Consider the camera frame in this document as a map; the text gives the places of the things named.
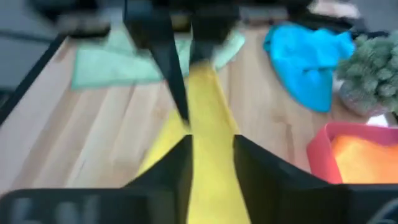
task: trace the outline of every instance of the blue cloth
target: blue cloth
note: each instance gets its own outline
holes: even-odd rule
[[[339,59],[349,58],[354,43],[348,32],[313,31],[297,24],[272,27],[263,45],[282,84],[305,107],[328,112],[333,71]]]

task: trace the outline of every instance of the succulent plant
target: succulent plant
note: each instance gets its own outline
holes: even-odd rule
[[[352,94],[365,99],[367,108],[383,105],[398,110],[398,32],[388,37],[355,39],[356,50],[337,66],[337,79],[348,81]]]

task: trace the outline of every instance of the potted plant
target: potted plant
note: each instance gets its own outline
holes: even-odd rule
[[[398,32],[355,39],[356,50],[337,66],[343,80],[339,96],[362,116],[377,116],[398,109]]]

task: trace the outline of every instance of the wooden table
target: wooden table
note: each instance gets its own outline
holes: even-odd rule
[[[335,97],[328,114],[296,103],[261,45],[267,29],[220,71],[241,132],[310,171],[306,145],[328,121],[366,122]],[[75,47],[65,42],[0,127],[0,191],[120,187],[129,182],[173,108],[164,83],[71,91]]]

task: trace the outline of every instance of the mint green towel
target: mint green towel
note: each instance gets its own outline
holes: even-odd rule
[[[244,36],[233,31],[223,46],[215,51],[216,69],[227,64],[243,46]],[[184,76],[189,73],[191,39],[176,37],[175,45]],[[136,53],[124,27],[113,28],[101,44],[82,43],[77,49],[72,88],[131,85],[161,81],[162,74],[150,54]]]

